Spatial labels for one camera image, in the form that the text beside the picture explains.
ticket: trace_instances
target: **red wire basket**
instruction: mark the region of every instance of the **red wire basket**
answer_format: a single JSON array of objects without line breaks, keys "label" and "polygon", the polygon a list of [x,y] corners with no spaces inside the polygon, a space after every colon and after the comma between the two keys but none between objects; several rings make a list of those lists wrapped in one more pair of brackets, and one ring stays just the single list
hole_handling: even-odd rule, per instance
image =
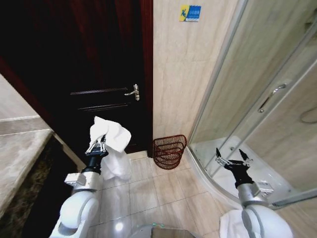
[{"label": "red wire basket", "polygon": [[153,159],[165,170],[176,168],[187,145],[184,135],[174,135],[153,140]]}]

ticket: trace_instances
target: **marble countertop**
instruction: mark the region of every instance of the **marble countertop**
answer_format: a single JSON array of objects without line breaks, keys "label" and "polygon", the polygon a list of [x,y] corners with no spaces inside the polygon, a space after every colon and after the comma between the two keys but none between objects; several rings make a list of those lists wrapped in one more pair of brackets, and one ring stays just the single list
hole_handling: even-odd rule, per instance
[{"label": "marble countertop", "polygon": [[52,134],[44,129],[0,135],[0,217]]}]

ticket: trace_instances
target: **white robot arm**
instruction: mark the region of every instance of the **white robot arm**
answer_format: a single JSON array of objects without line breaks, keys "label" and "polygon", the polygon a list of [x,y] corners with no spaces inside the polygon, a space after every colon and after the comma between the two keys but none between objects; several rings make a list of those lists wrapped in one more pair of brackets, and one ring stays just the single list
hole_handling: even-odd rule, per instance
[{"label": "white robot arm", "polygon": [[235,177],[235,186],[244,207],[242,220],[250,238],[293,238],[287,222],[268,208],[266,197],[273,192],[272,187],[265,182],[256,183],[249,177],[247,170],[252,160],[242,150],[239,151],[244,161],[226,160],[218,149],[216,161]]},{"label": "white robot arm", "polygon": [[63,203],[50,238],[86,238],[99,207],[95,193],[100,186],[101,160],[107,155],[103,137],[86,151],[88,166],[81,173],[67,175],[65,183],[74,187],[74,194]]}]

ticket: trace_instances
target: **door lever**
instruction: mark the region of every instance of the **door lever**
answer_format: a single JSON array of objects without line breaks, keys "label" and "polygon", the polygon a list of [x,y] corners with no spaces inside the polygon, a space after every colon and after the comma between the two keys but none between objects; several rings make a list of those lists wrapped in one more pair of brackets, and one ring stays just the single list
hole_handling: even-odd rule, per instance
[{"label": "door lever", "polygon": [[273,95],[275,93],[277,93],[279,90],[283,89],[283,88],[286,88],[286,83],[283,83],[281,85],[279,85],[277,88],[275,88],[271,93],[270,95],[266,98],[266,100],[262,103],[262,105],[259,107],[258,109],[258,112],[259,113],[263,113],[264,112],[264,106],[267,104],[267,102],[270,100],[271,97],[273,97]]},{"label": "door lever", "polygon": [[139,94],[139,86],[137,85],[137,84],[134,84],[133,85],[133,88],[134,88],[134,91],[133,92],[131,92],[131,93],[125,93],[124,95],[125,96],[130,96],[130,95],[132,95],[132,94],[134,94],[135,95],[135,100],[140,100],[140,94]]}]

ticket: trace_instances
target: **blue sign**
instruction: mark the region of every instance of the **blue sign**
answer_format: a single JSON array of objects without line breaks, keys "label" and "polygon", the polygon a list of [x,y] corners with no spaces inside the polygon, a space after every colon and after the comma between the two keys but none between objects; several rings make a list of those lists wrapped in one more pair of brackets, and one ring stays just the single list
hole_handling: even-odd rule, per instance
[{"label": "blue sign", "polygon": [[201,6],[182,5],[180,21],[198,21],[200,16]]}]

